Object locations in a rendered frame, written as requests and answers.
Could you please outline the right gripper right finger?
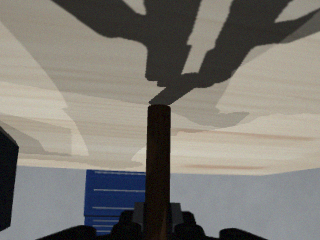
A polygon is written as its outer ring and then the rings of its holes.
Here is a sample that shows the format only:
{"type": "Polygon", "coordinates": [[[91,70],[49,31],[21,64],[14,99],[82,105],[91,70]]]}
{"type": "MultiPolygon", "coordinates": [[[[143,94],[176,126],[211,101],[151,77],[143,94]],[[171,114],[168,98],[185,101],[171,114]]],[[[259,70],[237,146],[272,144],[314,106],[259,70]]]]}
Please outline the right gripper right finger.
{"type": "Polygon", "coordinates": [[[167,240],[268,240],[238,228],[219,231],[219,238],[205,235],[203,228],[196,224],[194,214],[181,211],[180,203],[168,203],[167,240]],[[182,217],[183,215],[183,217],[182,217]],[[183,222],[184,220],[184,222],[183,222]],[[186,223],[187,222],[187,223],[186,223]],[[194,237],[178,237],[194,236],[194,237]]]}

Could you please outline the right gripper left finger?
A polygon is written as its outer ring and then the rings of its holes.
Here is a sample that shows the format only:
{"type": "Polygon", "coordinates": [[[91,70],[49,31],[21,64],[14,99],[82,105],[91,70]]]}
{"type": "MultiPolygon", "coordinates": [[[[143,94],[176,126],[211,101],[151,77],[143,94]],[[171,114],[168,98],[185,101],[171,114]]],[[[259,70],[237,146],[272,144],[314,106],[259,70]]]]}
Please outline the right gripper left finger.
{"type": "Polygon", "coordinates": [[[121,212],[119,221],[113,226],[110,235],[96,236],[94,227],[78,225],[36,240],[146,240],[146,221],[147,202],[135,202],[134,211],[121,212]]]}

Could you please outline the blue-grey open box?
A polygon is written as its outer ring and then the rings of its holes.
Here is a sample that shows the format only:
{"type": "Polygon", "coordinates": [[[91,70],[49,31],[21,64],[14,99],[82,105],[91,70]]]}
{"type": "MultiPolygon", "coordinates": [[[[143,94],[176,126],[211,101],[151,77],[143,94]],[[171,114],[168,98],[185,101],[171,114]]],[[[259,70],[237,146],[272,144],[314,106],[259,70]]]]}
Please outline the blue-grey open box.
{"type": "Polygon", "coordinates": [[[19,147],[0,131],[0,232],[11,226],[19,147]]]}

